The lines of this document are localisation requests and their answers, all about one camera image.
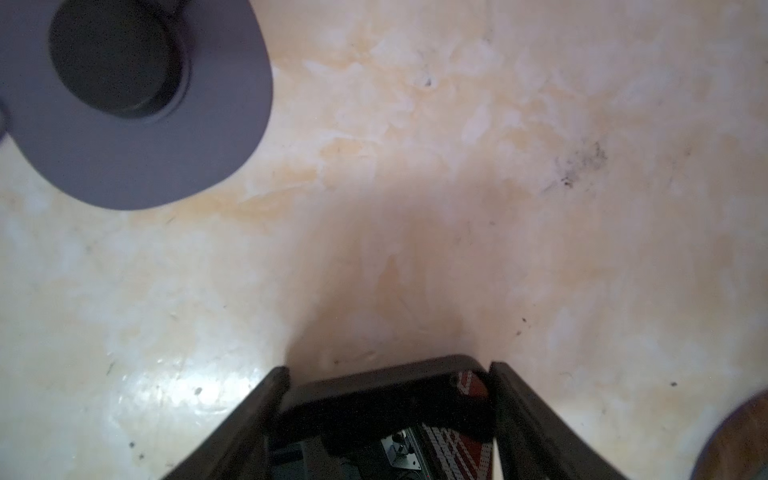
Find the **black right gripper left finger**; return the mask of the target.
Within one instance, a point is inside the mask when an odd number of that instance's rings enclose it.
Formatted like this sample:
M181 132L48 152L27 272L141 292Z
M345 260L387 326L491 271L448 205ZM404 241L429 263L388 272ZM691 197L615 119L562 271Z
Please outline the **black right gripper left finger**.
M167 479L269 479L268 432L290 388L289 369L273 368Z

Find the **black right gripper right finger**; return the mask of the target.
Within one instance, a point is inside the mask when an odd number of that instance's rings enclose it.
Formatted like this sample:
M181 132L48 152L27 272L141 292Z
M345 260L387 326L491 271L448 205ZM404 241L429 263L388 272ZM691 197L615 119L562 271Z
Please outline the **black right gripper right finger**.
M506 363L490 366L495 429L505 479L622 479Z

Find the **black phone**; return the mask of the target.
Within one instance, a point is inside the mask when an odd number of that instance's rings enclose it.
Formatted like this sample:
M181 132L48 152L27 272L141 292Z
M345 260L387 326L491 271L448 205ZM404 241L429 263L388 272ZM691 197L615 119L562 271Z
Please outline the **black phone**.
M490 479L494 401L452 355L292 387L268 437L272 479Z

